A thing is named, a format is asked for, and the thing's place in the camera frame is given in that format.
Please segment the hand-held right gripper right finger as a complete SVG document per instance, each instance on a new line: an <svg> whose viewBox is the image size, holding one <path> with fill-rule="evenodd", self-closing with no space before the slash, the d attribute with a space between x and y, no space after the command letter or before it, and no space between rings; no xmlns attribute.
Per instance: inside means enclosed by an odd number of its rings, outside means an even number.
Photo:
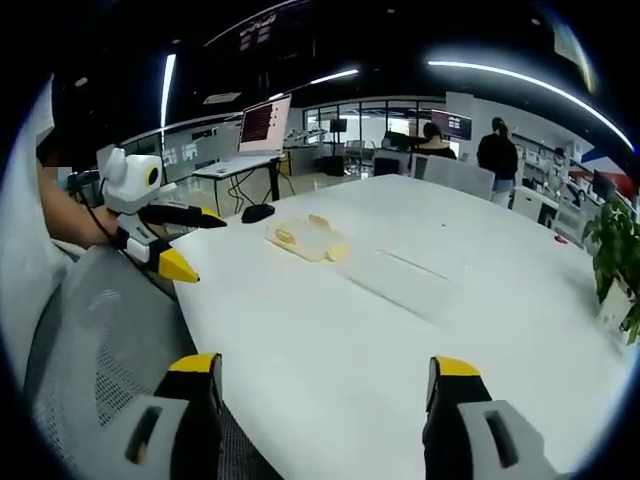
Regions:
<svg viewBox="0 0 640 480"><path fill-rule="evenodd" d="M427 479L554 479L542 435L480 372L456 358L430 359L422 432Z"/></svg>

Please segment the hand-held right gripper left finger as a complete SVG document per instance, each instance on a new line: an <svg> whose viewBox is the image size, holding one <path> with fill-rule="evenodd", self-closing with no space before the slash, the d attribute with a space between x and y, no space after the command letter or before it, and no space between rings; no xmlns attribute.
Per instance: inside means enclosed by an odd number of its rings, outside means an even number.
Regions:
<svg viewBox="0 0 640 480"><path fill-rule="evenodd" d="M155 392L107 428L109 479L216 479L222 445L222 357L186 356Z"/></svg>

